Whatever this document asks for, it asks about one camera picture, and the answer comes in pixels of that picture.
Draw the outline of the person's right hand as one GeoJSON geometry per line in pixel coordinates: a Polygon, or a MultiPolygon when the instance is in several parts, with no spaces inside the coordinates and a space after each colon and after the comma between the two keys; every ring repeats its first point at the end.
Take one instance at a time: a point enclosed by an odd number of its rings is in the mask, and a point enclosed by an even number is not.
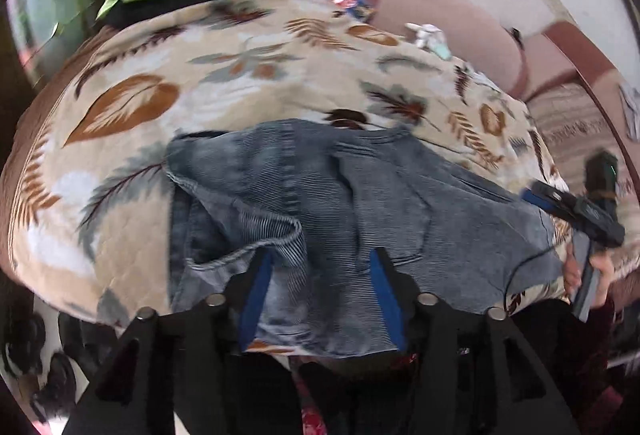
{"type": "MultiPolygon", "coordinates": [[[[608,251],[598,252],[590,256],[589,264],[600,273],[600,280],[591,304],[592,309],[601,308],[608,299],[608,289],[613,282],[615,271],[611,255],[608,251]]],[[[564,289],[567,294],[574,294],[582,284],[582,270],[575,257],[573,244],[566,247],[566,260],[563,265],[564,289]]]]}

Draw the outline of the dark red sleeve forearm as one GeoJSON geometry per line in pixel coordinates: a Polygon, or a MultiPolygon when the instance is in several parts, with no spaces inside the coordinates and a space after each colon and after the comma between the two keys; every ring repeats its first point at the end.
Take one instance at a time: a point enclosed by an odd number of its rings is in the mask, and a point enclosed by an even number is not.
{"type": "Polygon", "coordinates": [[[585,322],[560,299],[546,299],[512,320],[546,367],[583,434],[637,434],[639,389],[620,393],[606,379],[615,315],[612,299],[585,322]]]}

